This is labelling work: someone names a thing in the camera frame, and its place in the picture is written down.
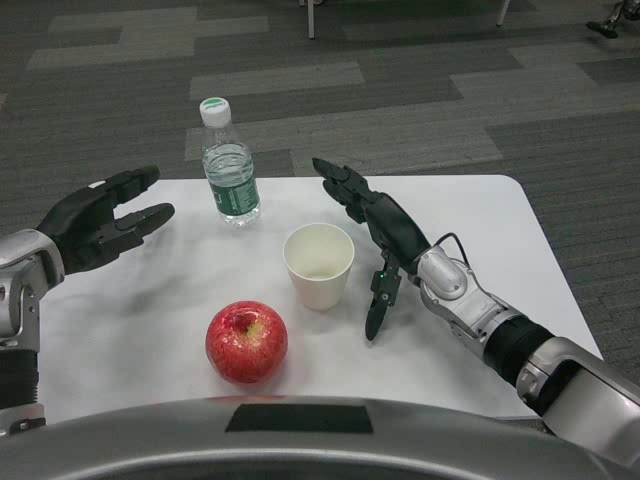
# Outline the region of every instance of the white bottle cap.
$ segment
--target white bottle cap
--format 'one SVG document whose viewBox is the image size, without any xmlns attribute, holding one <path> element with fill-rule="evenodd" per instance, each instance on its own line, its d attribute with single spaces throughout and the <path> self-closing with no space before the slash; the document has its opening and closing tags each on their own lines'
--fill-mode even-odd
<svg viewBox="0 0 640 480">
<path fill-rule="evenodd" d="M 200 104 L 200 116 L 207 127 L 222 128 L 231 121 L 231 107 L 224 98 L 207 98 Z"/>
</svg>

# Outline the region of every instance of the cup rim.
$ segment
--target cup rim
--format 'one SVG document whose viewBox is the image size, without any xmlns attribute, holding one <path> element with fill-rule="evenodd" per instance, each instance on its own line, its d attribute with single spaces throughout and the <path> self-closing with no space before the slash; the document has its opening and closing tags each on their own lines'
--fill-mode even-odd
<svg viewBox="0 0 640 480">
<path fill-rule="evenodd" d="M 313 226 L 316 226 L 316 225 L 323 225 L 323 226 L 335 228 L 336 230 L 340 231 L 349 240 L 349 244 L 351 245 L 351 258 L 349 259 L 349 263 L 347 264 L 347 266 L 345 268 L 340 270 L 339 273 L 336 273 L 332 277 L 322 278 L 322 279 L 305 277 L 304 275 L 299 274 L 297 271 L 295 271 L 293 268 L 291 268 L 291 265 L 289 265 L 289 262 L 287 262 L 287 256 L 285 254 L 285 249 L 286 249 L 287 243 L 289 243 L 289 240 L 291 239 L 291 237 L 293 237 L 296 233 L 298 233 L 300 230 L 302 230 L 304 228 L 313 227 Z M 355 257 L 356 257 L 356 247 L 353 244 L 353 239 L 351 238 L 351 236 L 347 232 L 342 230 L 340 227 L 338 227 L 337 225 L 334 225 L 332 223 L 315 222 L 315 223 L 308 223 L 306 225 L 302 225 L 301 227 L 298 227 L 293 232 L 291 232 L 289 234 L 289 236 L 287 237 L 287 239 L 284 241 L 284 245 L 282 245 L 282 259 L 284 260 L 284 264 L 287 266 L 287 269 L 291 273 L 296 275 L 297 277 L 299 277 L 299 278 L 301 278 L 303 280 L 307 280 L 309 282 L 328 282 L 328 281 L 331 281 L 331 280 L 335 280 L 339 276 L 344 275 L 344 273 L 347 272 L 351 268 L 351 266 L 353 265 L 353 260 L 355 259 Z"/>
</svg>

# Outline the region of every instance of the green bottle label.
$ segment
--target green bottle label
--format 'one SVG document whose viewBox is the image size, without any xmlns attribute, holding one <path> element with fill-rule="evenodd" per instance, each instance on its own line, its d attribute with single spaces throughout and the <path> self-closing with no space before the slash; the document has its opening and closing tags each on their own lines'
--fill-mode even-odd
<svg viewBox="0 0 640 480">
<path fill-rule="evenodd" d="M 256 208 L 260 201 L 256 179 L 253 175 L 246 182 L 234 187 L 219 187 L 212 183 L 209 186 L 213 192 L 213 198 L 216 201 L 218 210 L 225 215 L 232 217 L 244 215 Z"/>
</svg>

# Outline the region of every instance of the black rectangular panel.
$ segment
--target black rectangular panel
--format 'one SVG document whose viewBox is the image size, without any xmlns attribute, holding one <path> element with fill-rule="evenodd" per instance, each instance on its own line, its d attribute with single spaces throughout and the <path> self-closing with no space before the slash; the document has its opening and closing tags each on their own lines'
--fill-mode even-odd
<svg viewBox="0 0 640 480">
<path fill-rule="evenodd" d="M 225 432 L 328 432 L 372 434 L 367 409 L 356 405 L 245 404 Z"/>
</svg>

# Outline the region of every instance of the white table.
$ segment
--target white table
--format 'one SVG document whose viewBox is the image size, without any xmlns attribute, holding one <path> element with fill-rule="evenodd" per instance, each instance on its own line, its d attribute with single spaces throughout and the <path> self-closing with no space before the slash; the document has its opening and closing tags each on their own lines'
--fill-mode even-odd
<svg viewBox="0 0 640 480">
<path fill-rule="evenodd" d="M 307 17 L 308 17 L 308 28 L 309 28 L 309 38 L 316 38 L 316 22 L 315 22 L 315 12 L 314 7 L 316 4 L 320 5 L 324 3 L 324 0 L 298 0 L 298 5 L 304 7 L 305 1 L 307 2 Z M 496 21 L 496 25 L 501 27 L 504 23 L 504 17 L 507 15 L 507 10 L 509 10 L 509 4 L 511 0 L 502 0 L 502 4 L 500 6 L 500 11 L 498 12 L 498 20 Z"/>
<path fill-rule="evenodd" d="M 455 231 L 484 287 L 556 335 L 599 355 L 520 186 L 502 176 L 372 177 L 427 238 Z M 369 285 L 382 265 L 366 226 L 320 178 L 260 179 L 261 219 L 222 224 L 205 180 L 160 181 L 117 213 L 171 202 L 176 215 L 143 247 L 72 275 L 42 304 L 40 399 L 49 422 L 134 405 L 237 394 L 362 396 L 482 415 L 533 413 L 456 341 L 403 280 L 373 345 L 364 338 Z M 310 222 L 349 233 L 356 259 L 345 298 L 327 313 L 301 306 L 282 260 L 288 234 Z M 253 299 L 284 319 L 289 351 L 267 384 L 233 386 L 211 369 L 204 337 L 228 303 Z"/>
</svg>

